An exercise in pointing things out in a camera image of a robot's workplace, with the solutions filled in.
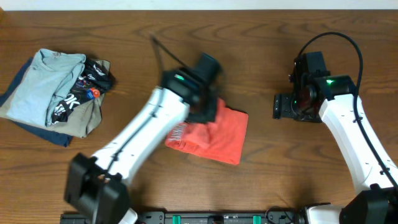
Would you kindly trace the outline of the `red t-shirt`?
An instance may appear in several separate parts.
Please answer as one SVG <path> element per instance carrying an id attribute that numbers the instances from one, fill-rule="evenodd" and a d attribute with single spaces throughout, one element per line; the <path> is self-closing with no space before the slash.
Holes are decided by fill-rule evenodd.
<path id="1" fill-rule="evenodd" d="M 214 122 L 180 123 L 168 133 L 165 145 L 236 166 L 240 163 L 248 119 L 248 114 L 228 108 L 220 98 Z"/>

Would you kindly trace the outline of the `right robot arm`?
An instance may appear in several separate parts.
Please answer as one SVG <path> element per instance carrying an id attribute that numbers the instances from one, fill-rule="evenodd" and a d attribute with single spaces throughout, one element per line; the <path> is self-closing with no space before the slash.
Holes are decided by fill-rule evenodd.
<path id="1" fill-rule="evenodd" d="M 347 75 L 290 75 L 293 93 L 274 98 L 275 119 L 324 123 L 349 168 L 355 198 L 304 208 L 304 223 L 397 223 L 397 166 L 372 129 Z"/>

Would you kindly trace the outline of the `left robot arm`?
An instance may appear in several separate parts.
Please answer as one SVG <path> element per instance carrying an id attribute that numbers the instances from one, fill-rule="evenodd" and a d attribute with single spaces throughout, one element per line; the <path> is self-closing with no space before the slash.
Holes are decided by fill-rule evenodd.
<path id="1" fill-rule="evenodd" d="M 169 131 L 211 94 L 217 68 L 164 71 L 143 109 L 91 157 L 78 153 L 68 168 L 64 200 L 91 223 L 135 223 L 128 187 Z"/>

